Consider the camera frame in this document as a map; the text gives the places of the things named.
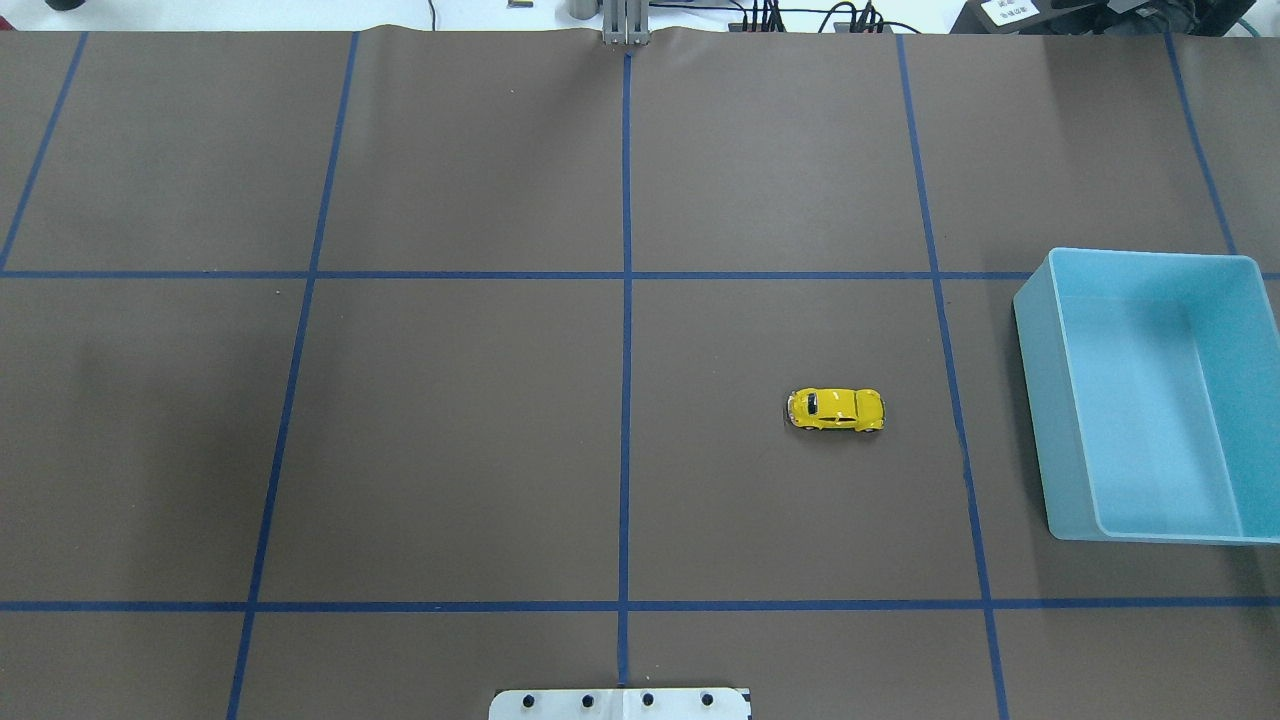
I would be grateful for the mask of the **yellow beetle toy car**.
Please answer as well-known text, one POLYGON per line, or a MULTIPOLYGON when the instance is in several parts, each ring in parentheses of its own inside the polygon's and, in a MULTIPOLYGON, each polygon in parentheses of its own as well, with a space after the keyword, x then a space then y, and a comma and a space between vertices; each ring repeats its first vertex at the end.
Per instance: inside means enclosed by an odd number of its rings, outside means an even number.
POLYGON ((800 388, 785 404, 792 427, 803 430, 876 433, 884 429, 886 406, 876 389, 800 388))

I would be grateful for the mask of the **light blue plastic bin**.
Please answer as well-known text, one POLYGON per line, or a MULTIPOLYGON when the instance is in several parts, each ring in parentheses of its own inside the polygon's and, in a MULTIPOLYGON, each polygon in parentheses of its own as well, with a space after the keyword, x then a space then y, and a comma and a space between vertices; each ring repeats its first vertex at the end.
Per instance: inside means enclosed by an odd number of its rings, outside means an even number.
POLYGON ((1277 543, 1277 327, 1253 259, 1053 249, 1012 307, 1053 537, 1277 543))

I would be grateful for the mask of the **aluminium frame post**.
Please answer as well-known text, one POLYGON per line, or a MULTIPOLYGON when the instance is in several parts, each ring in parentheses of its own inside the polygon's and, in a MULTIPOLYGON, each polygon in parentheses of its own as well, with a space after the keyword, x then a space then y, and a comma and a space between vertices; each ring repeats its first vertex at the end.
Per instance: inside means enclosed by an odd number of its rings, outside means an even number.
POLYGON ((650 42, 649 1, 603 0, 598 3, 602 17, 602 38, 607 45, 639 46, 650 42))

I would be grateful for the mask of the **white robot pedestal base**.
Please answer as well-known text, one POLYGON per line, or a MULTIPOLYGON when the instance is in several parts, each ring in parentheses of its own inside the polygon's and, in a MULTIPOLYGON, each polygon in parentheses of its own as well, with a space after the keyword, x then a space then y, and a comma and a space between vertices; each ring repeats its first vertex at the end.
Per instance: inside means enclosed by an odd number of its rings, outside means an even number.
POLYGON ((489 719, 751 719, 750 692, 730 687, 511 689, 489 719))

